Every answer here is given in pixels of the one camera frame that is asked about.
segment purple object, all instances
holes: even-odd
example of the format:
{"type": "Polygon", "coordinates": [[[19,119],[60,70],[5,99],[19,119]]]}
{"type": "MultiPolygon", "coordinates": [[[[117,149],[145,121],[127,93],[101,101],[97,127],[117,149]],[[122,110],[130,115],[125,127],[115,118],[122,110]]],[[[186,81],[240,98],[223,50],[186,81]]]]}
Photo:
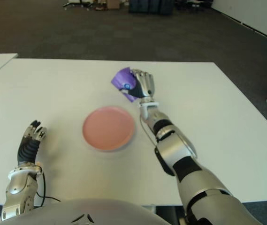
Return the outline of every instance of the purple object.
{"type": "MultiPolygon", "coordinates": [[[[130,67],[121,69],[111,80],[111,83],[118,89],[133,89],[137,84],[134,76],[130,72],[130,67]]],[[[137,97],[123,93],[123,95],[130,101],[133,102],[137,97]]]]}

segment gray carpet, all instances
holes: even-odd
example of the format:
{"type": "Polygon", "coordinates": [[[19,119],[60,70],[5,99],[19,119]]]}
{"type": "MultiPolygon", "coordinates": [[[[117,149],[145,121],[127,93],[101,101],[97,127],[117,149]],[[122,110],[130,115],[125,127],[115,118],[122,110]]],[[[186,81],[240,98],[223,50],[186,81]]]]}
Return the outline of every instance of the gray carpet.
{"type": "MultiPolygon", "coordinates": [[[[260,34],[211,9],[158,16],[129,14],[125,8],[65,11],[64,3],[0,0],[0,53],[19,53],[20,58],[211,61],[267,119],[267,39],[260,34]]],[[[246,207],[267,225],[267,202],[246,207]]]]}

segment black cable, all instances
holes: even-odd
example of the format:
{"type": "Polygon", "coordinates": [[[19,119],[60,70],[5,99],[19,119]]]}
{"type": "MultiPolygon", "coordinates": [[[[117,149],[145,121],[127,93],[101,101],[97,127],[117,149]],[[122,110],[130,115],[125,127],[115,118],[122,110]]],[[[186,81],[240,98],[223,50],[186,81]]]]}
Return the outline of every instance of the black cable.
{"type": "Polygon", "coordinates": [[[46,179],[45,179],[45,173],[44,173],[44,172],[42,172],[42,173],[43,173],[43,181],[44,181],[44,196],[41,196],[38,192],[36,192],[36,194],[37,194],[40,198],[43,198],[43,201],[42,201],[40,207],[42,207],[42,206],[44,205],[45,198],[51,198],[51,199],[54,199],[54,200],[56,200],[56,201],[61,202],[61,200],[59,200],[59,199],[57,199],[57,198],[50,197],[50,196],[46,196],[46,179]]]}
{"type": "Polygon", "coordinates": [[[43,180],[44,180],[44,196],[43,196],[43,201],[41,202],[40,207],[44,205],[45,202],[45,197],[46,197],[46,179],[45,179],[45,173],[43,172],[43,180]]]}
{"type": "Polygon", "coordinates": [[[61,202],[61,200],[57,199],[57,198],[54,198],[54,197],[50,197],[50,196],[45,196],[45,198],[51,198],[51,199],[54,199],[58,202],[61,202]]]}
{"type": "Polygon", "coordinates": [[[153,144],[154,146],[156,146],[156,144],[154,143],[154,141],[152,140],[152,138],[150,137],[150,135],[149,135],[148,132],[146,131],[145,127],[143,126],[141,115],[139,116],[139,122],[140,122],[140,124],[141,124],[141,126],[142,126],[142,129],[144,130],[144,132],[146,133],[146,135],[148,136],[148,138],[149,138],[150,141],[152,142],[152,144],[153,144]]]}

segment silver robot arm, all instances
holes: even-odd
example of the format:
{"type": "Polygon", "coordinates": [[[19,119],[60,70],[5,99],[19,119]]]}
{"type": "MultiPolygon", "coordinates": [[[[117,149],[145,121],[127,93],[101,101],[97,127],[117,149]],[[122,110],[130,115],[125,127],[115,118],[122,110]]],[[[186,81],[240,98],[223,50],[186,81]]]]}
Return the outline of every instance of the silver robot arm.
{"type": "Polygon", "coordinates": [[[40,122],[33,121],[22,137],[17,153],[18,166],[8,174],[10,183],[6,188],[6,202],[0,221],[34,209],[34,196],[38,188],[36,178],[42,174],[41,167],[35,165],[35,157],[46,134],[45,127],[36,131],[39,125],[40,122]]]}
{"type": "Polygon", "coordinates": [[[124,93],[141,99],[141,118],[156,137],[155,154],[163,170],[176,176],[180,198],[191,225],[258,225],[259,223],[222,182],[197,162],[189,139],[158,109],[153,76],[133,69],[137,85],[124,93]]]}

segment pink dish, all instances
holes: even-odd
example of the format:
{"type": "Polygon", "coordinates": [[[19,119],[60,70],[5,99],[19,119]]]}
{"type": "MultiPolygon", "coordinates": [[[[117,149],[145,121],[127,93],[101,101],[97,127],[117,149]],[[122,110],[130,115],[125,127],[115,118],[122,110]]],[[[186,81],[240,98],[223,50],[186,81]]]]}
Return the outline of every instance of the pink dish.
{"type": "Polygon", "coordinates": [[[96,109],[85,119],[82,127],[85,140],[103,151],[113,151],[127,144],[134,131],[132,116],[117,106],[96,109]]]}

